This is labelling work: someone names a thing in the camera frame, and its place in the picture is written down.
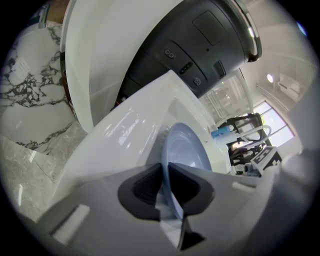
window pane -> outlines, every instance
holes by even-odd
[[[286,143],[288,140],[292,139],[294,137],[291,130],[288,128],[288,126],[282,128],[280,131],[275,133],[274,135],[269,137],[269,141],[272,144],[272,146],[279,147],[283,143]]]
[[[263,103],[260,106],[256,107],[253,112],[254,113],[259,113],[260,115],[266,111],[268,111],[269,109],[271,109],[270,105],[268,103]]]
[[[269,112],[263,114],[261,118],[262,118],[262,123],[264,125],[271,127],[272,133],[286,126],[286,123],[282,120],[282,118],[278,115],[278,113],[274,109],[271,109]]]

white ceiling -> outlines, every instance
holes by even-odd
[[[268,86],[267,74],[273,75],[275,81],[279,79],[279,73],[287,75],[306,90],[318,72],[318,63],[297,23],[272,0],[242,1],[255,22],[262,44],[262,57],[241,68],[253,97],[257,94],[256,84]]]

floor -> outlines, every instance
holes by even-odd
[[[33,221],[46,211],[63,167],[87,133],[74,121],[50,155],[0,136],[1,180],[14,207]]]

marble tile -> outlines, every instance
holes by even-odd
[[[60,68],[61,25],[23,34],[0,75],[0,131],[28,149],[49,154],[75,120]]]
[[[33,221],[46,211],[55,184],[41,170],[30,152],[0,136],[1,181],[13,206]]]
[[[87,133],[79,122],[75,121],[67,131],[57,137],[57,142],[48,155],[31,149],[29,152],[42,171],[55,183],[71,154],[86,136]]]

black and white marble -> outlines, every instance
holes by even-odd
[[[0,133],[49,154],[74,121],[62,85],[61,25],[22,33],[0,74]]]

